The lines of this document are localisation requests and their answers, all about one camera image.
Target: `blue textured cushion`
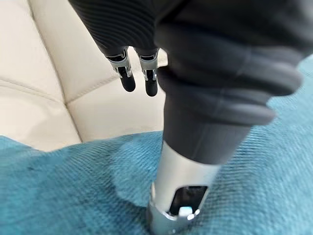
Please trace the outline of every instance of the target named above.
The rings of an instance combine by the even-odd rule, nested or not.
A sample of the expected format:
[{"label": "blue textured cushion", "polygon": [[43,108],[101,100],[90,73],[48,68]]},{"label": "blue textured cushion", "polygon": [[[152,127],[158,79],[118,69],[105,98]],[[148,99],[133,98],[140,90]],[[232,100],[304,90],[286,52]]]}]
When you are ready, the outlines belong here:
[{"label": "blue textured cushion", "polygon": [[[203,214],[183,234],[313,234],[313,58],[303,88],[275,98],[222,167]],[[161,132],[41,152],[0,138],[1,235],[146,234]]]}]

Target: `stitched seam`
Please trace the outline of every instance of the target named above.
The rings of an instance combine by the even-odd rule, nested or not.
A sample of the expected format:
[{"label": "stitched seam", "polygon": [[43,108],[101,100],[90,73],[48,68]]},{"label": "stitched seam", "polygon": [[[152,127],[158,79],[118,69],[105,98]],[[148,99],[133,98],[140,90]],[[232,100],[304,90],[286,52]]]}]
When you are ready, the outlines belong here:
[{"label": "stitched seam", "polygon": [[[32,6],[32,4],[31,4],[30,0],[28,0],[28,3],[29,3],[29,6],[30,6],[30,8],[31,8],[31,12],[33,13],[33,6]],[[63,102],[65,102],[65,93],[64,93],[64,89],[63,89],[63,85],[62,85],[62,82],[61,82],[59,73],[58,73],[58,71],[57,71],[57,69],[56,69],[56,67],[55,67],[54,60],[53,60],[53,58],[52,58],[52,56],[51,56],[51,54],[50,54],[50,50],[48,49],[47,45],[45,44],[45,39],[43,38],[43,36],[42,36],[42,34],[41,34],[41,31],[40,31],[40,29],[39,29],[39,27],[38,27],[38,24],[37,24],[37,21],[36,21],[36,16],[35,16],[34,14],[33,14],[33,22],[34,22],[35,27],[36,27],[36,29],[37,29],[37,32],[38,32],[38,34],[39,34],[39,36],[40,36],[40,39],[41,39],[41,41],[42,41],[42,43],[43,43],[43,45],[44,45],[44,47],[45,47],[45,50],[47,51],[47,55],[48,55],[48,57],[49,57],[49,59],[50,59],[52,68],[53,68],[53,70],[54,70],[54,72],[55,72],[55,74],[56,74],[56,77],[57,77],[58,81],[59,81],[59,87],[60,87],[61,94],[62,94],[62,100],[63,100]]]},{"label": "stitched seam", "polygon": [[110,82],[113,82],[114,80],[116,80],[116,77],[115,76],[111,76],[109,79],[106,79],[106,80],[103,80],[103,81],[100,81],[98,83],[96,83],[95,85],[83,90],[82,92],[78,93],[75,97],[73,97],[72,99],[70,99],[69,101],[66,102],[66,105],[70,104],[71,102],[74,102],[75,100],[79,99],[80,97],[104,86],[104,85],[107,85],[109,84]]},{"label": "stitched seam", "polygon": [[34,19],[34,12],[33,12],[32,6],[31,6],[31,2],[30,2],[30,0],[26,0],[26,2],[28,4],[29,10],[30,10],[30,16],[32,19]]},{"label": "stitched seam", "polygon": [[28,87],[24,87],[24,86],[20,86],[20,85],[18,85],[18,84],[13,83],[13,82],[4,81],[4,80],[2,80],[2,79],[0,79],[0,80],[3,81],[3,82],[7,82],[7,83],[10,83],[10,84],[16,85],[16,86],[18,86],[19,88],[24,88],[24,89],[31,90],[31,91],[33,91],[33,92],[26,91],[26,90],[23,90],[23,89],[14,88],[14,87],[8,87],[8,86],[2,85],[2,84],[0,84],[0,87],[5,87],[5,88],[8,88],[8,89],[15,90],[15,91],[19,91],[19,92],[26,93],[26,94],[32,94],[32,95],[35,95],[35,96],[39,96],[39,97],[41,97],[41,98],[49,99],[49,100],[54,101],[54,102],[56,102],[56,103],[64,104],[62,101],[57,100],[57,99],[54,99],[54,98],[52,98],[52,97],[49,97],[48,95],[46,95],[46,94],[44,94],[44,93],[42,93],[42,92],[40,92],[40,91],[37,91],[37,90],[35,90],[35,89],[28,88]]}]

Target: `silver metal tube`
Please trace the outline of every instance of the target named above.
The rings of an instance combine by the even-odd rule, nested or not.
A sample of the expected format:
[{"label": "silver metal tube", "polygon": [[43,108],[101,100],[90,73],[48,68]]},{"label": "silver metal tube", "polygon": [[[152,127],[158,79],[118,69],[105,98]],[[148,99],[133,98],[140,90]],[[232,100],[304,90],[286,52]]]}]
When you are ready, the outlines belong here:
[{"label": "silver metal tube", "polygon": [[221,165],[201,164],[192,161],[174,151],[164,141],[158,173],[151,186],[148,205],[151,232],[155,235],[174,234],[192,222],[200,213],[208,190],[206,190],[196,210],[184,203],[180,207],[179,213],[173,215],[170,213],[170,208],[177,190],[193,186],[210,188],[220,167]]}]

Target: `cushion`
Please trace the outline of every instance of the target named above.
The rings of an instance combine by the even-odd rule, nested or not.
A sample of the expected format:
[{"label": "cushion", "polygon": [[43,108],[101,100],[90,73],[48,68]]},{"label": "cushion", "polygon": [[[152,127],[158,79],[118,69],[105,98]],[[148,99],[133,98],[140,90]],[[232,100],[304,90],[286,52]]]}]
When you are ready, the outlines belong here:
[{"label": "cushion", "polygon": [[63,102],[1,80],[0,135],[44,151],[81,142]]},{"label": "cushion", "polygon": [[22,3],[0,0],[0,80],[63,101],[49,54]]},{"label": "cushion", "polygon": [[[253,128],[182,234],[313,233],[312,64],[297,94],[271,101],[279,117]],[[2,137],[1,234],[147,234],[161,142],[152,132],[42,152]]]}]

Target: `white leather upholstery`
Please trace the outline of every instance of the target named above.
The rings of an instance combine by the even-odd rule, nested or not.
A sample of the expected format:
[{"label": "white leather upholstery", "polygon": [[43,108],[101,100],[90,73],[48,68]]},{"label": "white leather upholstery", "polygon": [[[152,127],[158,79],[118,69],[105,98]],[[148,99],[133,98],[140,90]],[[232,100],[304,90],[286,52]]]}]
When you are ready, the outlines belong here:
[{"label": "white leather upholstery", "polygon": [[[0,0],[0,135],[52,150],[161,130],[164,92],[126,92],[67,0]],[[167,63],[161,51],[159,63]]]},{"label": "white leather upholstery", "polygon": [[30,3],[66,102],[116,79],[110,63],[68,0],[30,0]]},{"label": "white leather upholstery", "polygon": [[41,150],[80,139],[24,1],[0,0],[0,135]]},{"label": "white leather upholstery", "polygon": [[0,79],[62,100],[62,90],[31,16],[0,1]]},{"label": "white leather upholstery", "polygon": [[63,103],[3,85],[0,135],[44,151],[80,143]]}]

